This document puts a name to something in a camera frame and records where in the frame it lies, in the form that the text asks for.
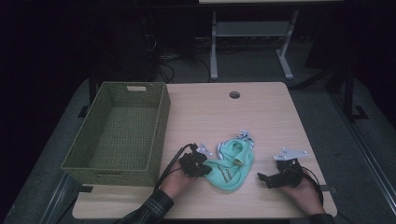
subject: jacket sleeve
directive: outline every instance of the jacket sleeve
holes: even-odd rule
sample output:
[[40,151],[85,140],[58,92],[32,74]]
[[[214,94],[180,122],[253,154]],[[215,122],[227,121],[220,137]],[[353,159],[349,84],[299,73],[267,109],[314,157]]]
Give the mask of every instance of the jacket sleeve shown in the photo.
[[310,224],[335,224],[334,218],[329,214],[315,214],[308,218]]
[[158,189],[137,210],[123,217],[118,224],[159,223],[174,205],[173,200]]

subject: teal towel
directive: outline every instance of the teal towel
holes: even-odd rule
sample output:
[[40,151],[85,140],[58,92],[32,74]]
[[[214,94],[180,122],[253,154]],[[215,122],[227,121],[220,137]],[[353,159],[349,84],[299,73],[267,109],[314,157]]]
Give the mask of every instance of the teal towel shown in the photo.
[[212,167],[205,178],[214,186],[227,191],[239,189],[245,182],[253,163],[254,141],[250,133],[242,134],[218,145],[219,160],[208,160],[204,164]]

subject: table leg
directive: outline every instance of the table leg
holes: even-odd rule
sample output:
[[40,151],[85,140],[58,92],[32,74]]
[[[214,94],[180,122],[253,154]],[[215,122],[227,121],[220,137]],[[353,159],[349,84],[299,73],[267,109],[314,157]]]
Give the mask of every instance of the table leg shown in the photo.
[[288,61],[286,60],[285,55],[286,55],[286,50],[288,49],[289,46],[291,35],[293,34],[294,24],[297,20],[298,12],[299,10],[293,11],[289,21],[288,28],[286,30],[285,43],[283,44],[281,49],[276,50],[277,58],[279,59],[280,66],[282,66],[282,70],[283,73],[285,74],[286,79],[293,79],[293,74],[290,71],[289,64]]
[[216,58],[216,11],[213,11],[212,21],[212,51],[210,52],[210,78],[218,79],[218,62]]

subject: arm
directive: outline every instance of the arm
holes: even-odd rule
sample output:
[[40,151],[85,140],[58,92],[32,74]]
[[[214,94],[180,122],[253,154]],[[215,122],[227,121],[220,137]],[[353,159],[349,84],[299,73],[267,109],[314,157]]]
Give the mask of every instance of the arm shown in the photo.
[[123,217],[118,223],[159,223],[174,205],[174,199],[196,179],[184,175],[177,161],[160,189],[153,192],[140,208]]
[[296,205],[308,215],[311,224],[335,224],[332,216],[324,211],[314,186],[306,178],[303,178],[295,188],[284,186],[279,189],[291,197]]

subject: floor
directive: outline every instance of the floor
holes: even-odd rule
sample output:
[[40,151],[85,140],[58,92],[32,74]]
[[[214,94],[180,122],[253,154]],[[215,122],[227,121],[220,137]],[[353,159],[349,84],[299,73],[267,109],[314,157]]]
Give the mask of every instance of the floor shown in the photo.
[[[205,39],[196,58],[163,61],[163,70],[155,81],[172,83],[213,82],[209,79],[209,53]],[[218,55],[219,79],[216,82],[280,81],[294,86],[320,70],[305,68],[304,62],[312,46],[310,41],[290,43],[287,59],[294,80],[283,77],[275,49],[282,39],[266,39],[259,46],[245,40],[222,42]],[[163,55],[170,59],[175,54]],[[364,154],[373,154],[391,186],[396,186],[393,173],[396,132],[375,106],[367,89],[355,81],[354,105],[360,105],[368,119],[346,119],[342,112],[343,91],[329,94],[325,77],[303,90],[290,91],[308,139],[315,151],[324,177],[331,187],[338,209],[336,223],[396,223],[395,211],[389,206],[386,189]],[[63,117],[48,141],[35,169],[25,183],[5,223],[112,223],[114,220],[77,220],[72,217],[72,205],[80,184],[59,169],[64,156],[78,132],[83,118],[78,114],[89,104],[88,81],[84,81],[66,108]],[[305,219],[291,223],[307,223]]]

